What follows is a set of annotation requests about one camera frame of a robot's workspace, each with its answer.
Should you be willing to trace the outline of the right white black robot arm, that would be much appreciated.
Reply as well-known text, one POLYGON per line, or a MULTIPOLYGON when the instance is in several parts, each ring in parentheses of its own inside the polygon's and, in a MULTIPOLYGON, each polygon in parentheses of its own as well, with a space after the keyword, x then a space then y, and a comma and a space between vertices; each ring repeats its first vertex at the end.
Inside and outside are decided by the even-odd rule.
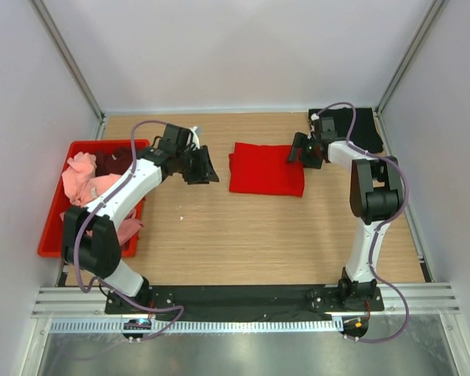
POLYGON ((357 309, 375 298, 381 244, 389 220, 403 203, 397 161, 386 161, 339 137, 334 119, 317 114, 311 116, 309 133, 295 133, 287 163, 295 161, 315 169, 332 163, 350 173, 349 206, 357 230, 334 298, 344 309, 357 309))

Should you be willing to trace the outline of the red t shirt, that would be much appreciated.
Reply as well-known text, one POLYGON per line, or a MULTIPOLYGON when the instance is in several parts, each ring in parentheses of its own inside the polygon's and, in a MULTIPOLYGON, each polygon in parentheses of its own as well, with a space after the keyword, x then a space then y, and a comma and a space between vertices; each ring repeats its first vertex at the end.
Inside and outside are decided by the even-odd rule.
POLYGON ((229 155, 229 192, 301 197, 304 167, 287 160, 290 152, 289 145, 235 143, 229 155))

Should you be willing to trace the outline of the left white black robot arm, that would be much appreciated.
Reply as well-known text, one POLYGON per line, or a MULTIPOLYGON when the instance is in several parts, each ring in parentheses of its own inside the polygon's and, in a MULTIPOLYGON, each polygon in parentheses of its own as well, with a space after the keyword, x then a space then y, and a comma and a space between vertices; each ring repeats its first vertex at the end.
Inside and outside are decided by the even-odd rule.
POLYGON ((217 183, 208 147, 201 144, 196 126, 184 128, 164 124, 164 132, 151 146, 131 147, 132 163, 121 178, 100 197, 84 207, 72 206, 63 219, 62 259, 75 268, 78 286, 84 293, 81 272, 92 274, 118 296, 133 313, 156 313, 147 278, 135 272, 121 257, 117 229, 130 211, 168 177, 179 174, 185 183, 217 183))

